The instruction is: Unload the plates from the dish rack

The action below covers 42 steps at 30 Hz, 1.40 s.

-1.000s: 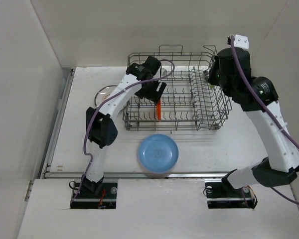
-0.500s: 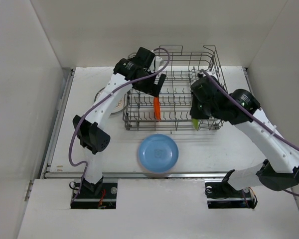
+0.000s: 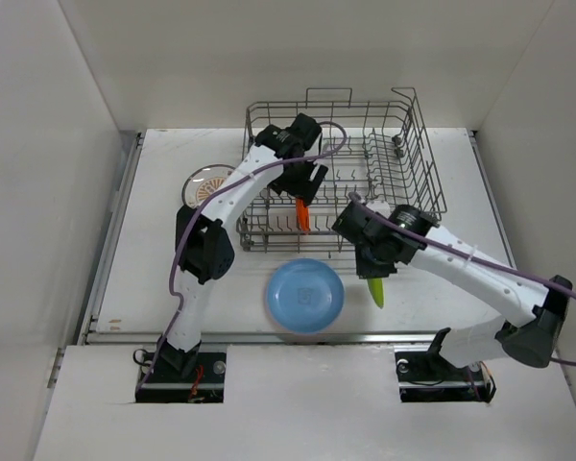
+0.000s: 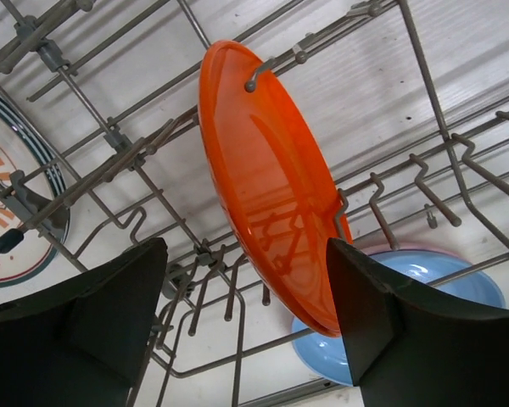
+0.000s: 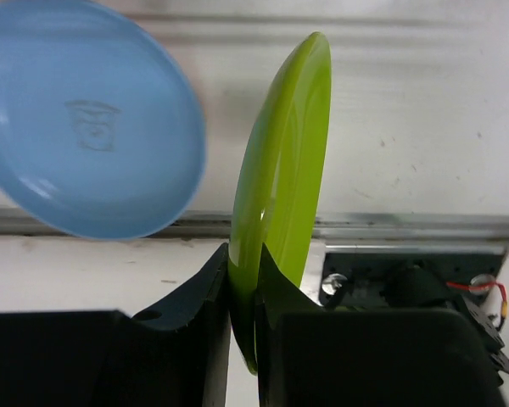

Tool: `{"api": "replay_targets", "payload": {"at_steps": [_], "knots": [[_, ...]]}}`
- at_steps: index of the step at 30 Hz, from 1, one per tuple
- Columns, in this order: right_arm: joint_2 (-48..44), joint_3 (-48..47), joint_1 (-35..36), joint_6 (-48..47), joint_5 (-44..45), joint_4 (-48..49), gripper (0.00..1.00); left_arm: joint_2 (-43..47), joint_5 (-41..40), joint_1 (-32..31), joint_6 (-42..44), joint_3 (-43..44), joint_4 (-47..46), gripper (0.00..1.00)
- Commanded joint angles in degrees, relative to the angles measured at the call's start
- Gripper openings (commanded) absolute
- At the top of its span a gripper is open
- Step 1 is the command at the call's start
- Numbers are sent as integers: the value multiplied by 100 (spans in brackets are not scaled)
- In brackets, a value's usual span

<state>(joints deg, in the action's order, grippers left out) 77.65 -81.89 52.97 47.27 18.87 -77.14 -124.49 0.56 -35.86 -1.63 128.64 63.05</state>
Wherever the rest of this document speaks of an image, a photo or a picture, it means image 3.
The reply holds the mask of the small orange plate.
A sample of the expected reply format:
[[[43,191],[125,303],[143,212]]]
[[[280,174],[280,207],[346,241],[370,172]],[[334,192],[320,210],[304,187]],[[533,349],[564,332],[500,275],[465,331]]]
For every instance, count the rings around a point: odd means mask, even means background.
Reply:
[[[308,206],[305,204],[304,199],[301,198],[296,199],[296,214],[300,230],[304,233],[309,233],[310,232],[309,209]]]

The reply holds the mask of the small green plate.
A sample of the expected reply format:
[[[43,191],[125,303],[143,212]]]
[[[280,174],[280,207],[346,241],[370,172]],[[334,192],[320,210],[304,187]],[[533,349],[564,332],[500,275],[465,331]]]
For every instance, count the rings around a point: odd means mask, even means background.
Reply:
[[[383,279],[367,279],[367,285],[373,302],[378,308],[382,309],[385,305]]]

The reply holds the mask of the blue plate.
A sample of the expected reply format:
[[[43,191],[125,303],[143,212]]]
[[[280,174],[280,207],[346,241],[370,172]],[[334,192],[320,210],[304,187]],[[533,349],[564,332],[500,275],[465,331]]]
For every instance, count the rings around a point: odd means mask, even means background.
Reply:
[[[312,258],[281,265],[265,290],[271,318],[296,334],[315,334],[329,328],[340,317],[344,302],[345,288],[339,275]]]

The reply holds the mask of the white plate brown floral pattern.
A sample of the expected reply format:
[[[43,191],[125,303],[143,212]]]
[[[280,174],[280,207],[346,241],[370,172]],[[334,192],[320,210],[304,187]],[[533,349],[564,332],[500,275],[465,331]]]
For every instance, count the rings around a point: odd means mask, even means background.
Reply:
[[[182,203],[197,207],[215,192],[233,171],[232,166],[222,163],[210,164],[196,170],[182,186],[180,194]]]

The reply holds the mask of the pink plate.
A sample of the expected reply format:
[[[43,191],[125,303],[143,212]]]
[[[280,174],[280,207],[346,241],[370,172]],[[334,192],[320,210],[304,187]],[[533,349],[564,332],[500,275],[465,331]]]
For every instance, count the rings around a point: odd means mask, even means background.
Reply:
[[[275,331],[278,341],[291,345],[329,345],[336,344],[337,338],[325,331],[317,332],[294,332],[283,327],[278,327]]]

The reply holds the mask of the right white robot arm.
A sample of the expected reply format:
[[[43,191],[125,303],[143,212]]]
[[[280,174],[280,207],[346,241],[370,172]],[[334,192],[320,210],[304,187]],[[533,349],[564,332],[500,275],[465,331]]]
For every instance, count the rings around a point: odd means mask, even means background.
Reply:
[[[350,202],[332,226],[354,247],[361,279],[382,279],[398,264],[410,265],[470,294],[497,317],[469,328],[436,333],[425,366],[446,378],[459,368],[508,356],[537,369],[549,365],[566,317],[572,287],[561,276],[544,282],[521,280],[509,266],[484,255],[455,236],[427,212],[399,205],[388,217],[360,202]]]

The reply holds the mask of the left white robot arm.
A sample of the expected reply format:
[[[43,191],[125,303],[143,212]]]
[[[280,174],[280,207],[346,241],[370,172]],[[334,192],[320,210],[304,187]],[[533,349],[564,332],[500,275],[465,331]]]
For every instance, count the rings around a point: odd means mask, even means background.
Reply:
[[[328,170],[316,161],[322,131],[321,123],[304,113],[286,128],[267,126],[216,191],[198,206],[179,209],[169,276],[169,292],[179,306],[157,342],[151,370],[177,381],[193,375],[208,294],[235,259],[230,230],[265,189],[287,194],[302,209],[311,205]]]

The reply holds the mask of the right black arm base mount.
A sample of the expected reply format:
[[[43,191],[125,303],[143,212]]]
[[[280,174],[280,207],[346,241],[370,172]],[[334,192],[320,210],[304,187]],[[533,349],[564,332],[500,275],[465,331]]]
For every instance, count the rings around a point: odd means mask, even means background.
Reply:
[[[395,349],[398,392],[403,403],[478,402],[489,404],[497,386],[483,362],[456,368],[414,349]]]

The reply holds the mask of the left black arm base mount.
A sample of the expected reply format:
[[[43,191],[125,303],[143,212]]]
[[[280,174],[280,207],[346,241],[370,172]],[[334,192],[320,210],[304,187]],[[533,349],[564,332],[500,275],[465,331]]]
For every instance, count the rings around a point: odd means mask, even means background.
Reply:
[[[150,376],[142,383],[152,364],[154,353],[134,351],[132,358],[139,367],[135,384],[136,403],[223,403],[227,371],[227,350],[200,352],[194,369],[180,376],[159,359]]]

